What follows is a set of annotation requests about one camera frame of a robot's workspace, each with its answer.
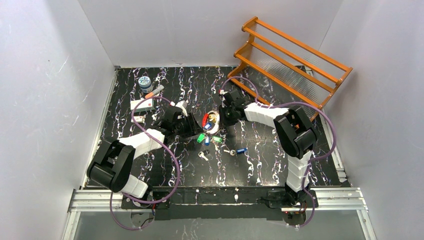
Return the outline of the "keyring with coloured key tags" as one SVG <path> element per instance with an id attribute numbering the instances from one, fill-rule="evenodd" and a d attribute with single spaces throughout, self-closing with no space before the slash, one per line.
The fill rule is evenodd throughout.
<path id="1" fill-rule="evenodd" d="M 220 115 L 215 110 L 205 113 L 201 121 L 203 132 L 197 137 L 197 143 L 204 144 L 205 146 L 208 146 L 210 143 L 222 143 L 222 138 L 217 135 L 220 129 L 220 120 Z"/>

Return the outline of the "key with black head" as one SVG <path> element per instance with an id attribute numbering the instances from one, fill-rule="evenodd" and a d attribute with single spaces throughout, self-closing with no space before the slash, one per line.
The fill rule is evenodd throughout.
<path id="1" fill-rule="evenodd" d="M 205 161 L 209 161 L 209 159 L 208 159 L 208 157 L 207 157 L 207 155 L 208 155 L 209 153 L 210 153 L 210 151 L 209 151 L 208 149 L 203 150 L 203 151 L 200 151 L 200 152 L 198 153 L 198 157 L 200 157 L 200 158 L 204 159 Z"/>

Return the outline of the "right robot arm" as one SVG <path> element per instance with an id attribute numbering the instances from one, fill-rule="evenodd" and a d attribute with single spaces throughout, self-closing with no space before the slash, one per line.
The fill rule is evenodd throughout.
<path id="1" fill-rule="evenodd" d="M 306 196 L 312 150 L 318 133 L 301 106 L 292 108 L 262 105 L 246 100 L 238 90 L 219 92 L 220 126 L 229 127 L 241 120 L 274 128 L 283 151 L 287 154 L 288 175 L 284 185 L 283 202 L 294 205 Z"/>

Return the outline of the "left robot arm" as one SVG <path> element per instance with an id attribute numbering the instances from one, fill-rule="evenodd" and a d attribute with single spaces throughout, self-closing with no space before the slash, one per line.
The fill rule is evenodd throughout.
<path id="1" fill-rule="evenodd" d="M 192 113 L 169 106 L 151 128 L 120 139 L 104 140 L 91 160 L 87 177 L 113 193 L 121 192 L 145 201 L 149 185 L 131 174 L 134 159 L 152 150 L 165 148 L 170 138 L 191 138 L 202 132 Z"/>

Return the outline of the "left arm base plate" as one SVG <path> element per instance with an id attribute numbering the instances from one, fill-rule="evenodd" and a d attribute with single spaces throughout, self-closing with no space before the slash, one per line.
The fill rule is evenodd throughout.
<path id="1" fill-rule="evenodd" d="M 166 197 L 169 194 L 167 191 L 156 191 L 152 190 L 149 193 L 146 193 L 141 200 L 143 201 L 156 201 L 159 199 L 162 199 Z M 162 201 L 160 203 L 140 203 L 138 201 L 134 201 L 126 196 L 122 197 L 122 203 L 121 208 L 126 210 L 162 210 L 162 209 L 168 209 L 170 207 L 170 199 L 166 199 L 165 201 Z"/>

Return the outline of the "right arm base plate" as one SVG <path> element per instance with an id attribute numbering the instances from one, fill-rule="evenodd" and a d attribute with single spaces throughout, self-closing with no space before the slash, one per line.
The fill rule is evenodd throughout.
<path id="1" fill-rule="evenodd" d="M 290 189 L 273 189 L 269 190 L 257 202 L 265 204 L 271 209 L 294 208 L 298 212 L 312 208 L 313 205 L 316 208 L 319 206 L 318 197 L 313 190 L 306 193 L 303 190 L 294 192 Z"/>

